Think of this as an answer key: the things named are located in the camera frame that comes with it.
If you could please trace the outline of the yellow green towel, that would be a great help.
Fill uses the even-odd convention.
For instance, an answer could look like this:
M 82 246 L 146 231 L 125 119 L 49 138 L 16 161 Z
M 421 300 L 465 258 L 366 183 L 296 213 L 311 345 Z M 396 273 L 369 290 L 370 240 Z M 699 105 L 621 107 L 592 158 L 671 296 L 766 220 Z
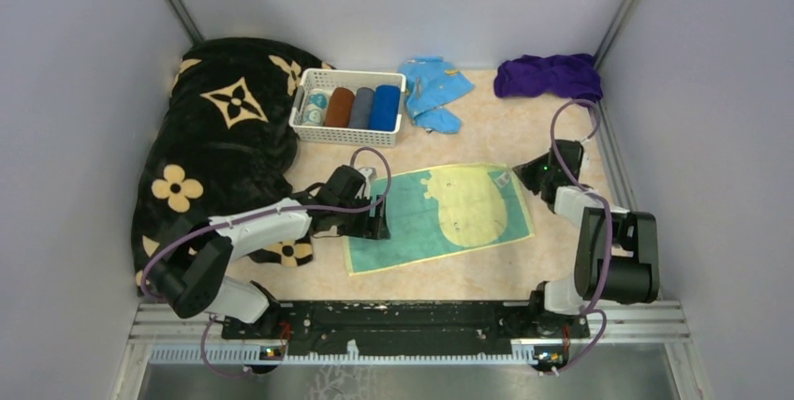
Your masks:
M 489 163 L 450 164 L 373 182 L 386 197 L 385 240 L 348 238 L 349 274 L 369 274 L 512 244 L 534 225 L 512 169 Z

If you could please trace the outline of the royal blue towel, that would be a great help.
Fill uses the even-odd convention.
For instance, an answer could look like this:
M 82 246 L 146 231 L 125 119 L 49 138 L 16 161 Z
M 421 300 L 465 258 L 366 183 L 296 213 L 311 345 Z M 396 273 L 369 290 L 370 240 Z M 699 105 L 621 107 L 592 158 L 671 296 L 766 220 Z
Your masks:
M 400 98 L 401 90 L 398 86 L 377 86 L 368 120 L 368 128 L 375 131 L 393 131 L 397 123 Z

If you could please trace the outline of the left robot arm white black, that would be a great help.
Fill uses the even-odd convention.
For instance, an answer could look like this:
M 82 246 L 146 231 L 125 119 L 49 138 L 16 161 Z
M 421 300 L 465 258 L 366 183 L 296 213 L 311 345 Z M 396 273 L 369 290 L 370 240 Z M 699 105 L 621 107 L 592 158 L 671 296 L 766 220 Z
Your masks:
M 259 338 L 281 324 L 276 300 L 257 282 L 226 274 L 230 263 L 275 244 L 318 233 L 382 240 L 386 197 L 370 195 L 375 170 L 338 167 L 325 183 L 275 204 L 227 216 L 178 220 L 175 238 L 160 246 L 143 269 L 141 285 L 164 300 L 181 319 L 201 313 L 243 322 Z

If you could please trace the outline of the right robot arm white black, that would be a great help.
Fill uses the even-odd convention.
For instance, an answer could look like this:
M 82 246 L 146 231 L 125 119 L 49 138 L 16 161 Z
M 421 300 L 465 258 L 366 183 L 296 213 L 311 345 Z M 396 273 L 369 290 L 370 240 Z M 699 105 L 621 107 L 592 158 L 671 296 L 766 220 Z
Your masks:
M 553 335 L 565 315 L 576 315 L 600 300 L 650 304 L 660 288 L 655 217 L 604 202 L 590 186 L 578 186 L 585 152 L 577 141 L 555 140 L 550 150 L 513 168 L 518 180 L 556 215 L 579 230 L 570 275 L 543 282 L 542 300 L 527 311 L 539 336 Z

